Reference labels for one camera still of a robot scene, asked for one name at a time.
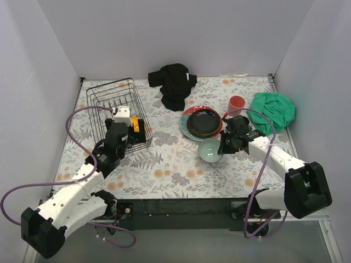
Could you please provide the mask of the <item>white green patterned bowl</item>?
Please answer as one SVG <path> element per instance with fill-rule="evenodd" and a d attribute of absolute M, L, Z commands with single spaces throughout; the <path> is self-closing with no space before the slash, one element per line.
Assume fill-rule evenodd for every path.
<path fill-rule="evenodd" d="M 222 159 L 223 154 L 218 153 L 220 141 L 215 138 L 206 138 L 198 146 L 200 158 L 207 163 L 215 163 Z"/>

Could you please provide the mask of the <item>pink cup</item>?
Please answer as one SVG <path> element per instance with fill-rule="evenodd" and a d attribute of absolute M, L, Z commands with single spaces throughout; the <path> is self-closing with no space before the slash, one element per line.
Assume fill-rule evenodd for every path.
<path fill-rule="evenodd" d="M 228 104 L 228 116 L 236 117 L 240 115 L 242 109 L 245 107 L 246 101 L 243 97 L 235 95 L 232 96 Z"/>

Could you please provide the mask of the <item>large white plate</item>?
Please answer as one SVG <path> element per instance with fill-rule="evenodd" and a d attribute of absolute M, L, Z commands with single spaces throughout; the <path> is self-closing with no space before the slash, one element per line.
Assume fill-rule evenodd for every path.
<path fill-rule="evenodd" d="M 184 135 L 195 141 L 217 137 L 223 121 L 219 114 L 209 106 L 193 106 L 182 113 L 180 128 Z"/>

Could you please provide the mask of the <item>yellow bowl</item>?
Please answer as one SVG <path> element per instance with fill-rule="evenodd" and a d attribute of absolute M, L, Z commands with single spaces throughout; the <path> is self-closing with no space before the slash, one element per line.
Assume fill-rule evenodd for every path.
<path fill-rule="evenodd" d="M 133 131 L 135 133 L 145 132 L 143 119 L 141 119 L 140 117 L 132 117 L 131 120 L 132 120 Z"/>

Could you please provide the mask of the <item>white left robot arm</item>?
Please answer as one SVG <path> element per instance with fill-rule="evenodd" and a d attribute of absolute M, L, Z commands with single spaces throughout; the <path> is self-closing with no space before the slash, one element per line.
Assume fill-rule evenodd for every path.
<path fill-rule="evenodd" d="M 127 150 L 146 142 L 145 124 L 138 117 L 131 118 L 128 124 L 111 118 L 105 123 L 105 137 L 95 145 L 71 183 L 35 210 L 27 208 L 21 215 L 23 240 L 45 259 L 54 256 L 70 234 L 93 219 L 113 220 L 108 227 L 112 229 L 119 219 L 132 216 L 132 208 L 118 207 L 110 192 L 92 189 L 119 166 Z"/>

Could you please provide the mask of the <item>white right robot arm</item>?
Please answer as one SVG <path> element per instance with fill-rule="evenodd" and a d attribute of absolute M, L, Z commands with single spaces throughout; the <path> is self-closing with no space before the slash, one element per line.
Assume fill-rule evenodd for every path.
<path fill-rule="evenodd" d="M 297 159 L 259 130 L 250 130 L 248 118 L 238 115 L 223 118 L 227 125 L 220 133 L 219 155 L 245 151 L 261 160 L 284 181 L 282 190 L 255 189 L 249 196 L 248 211 L 260 218 L 268 210 L 284 210 L 301 219 L 332 204 L 331 192 L 323 167 Z"/>

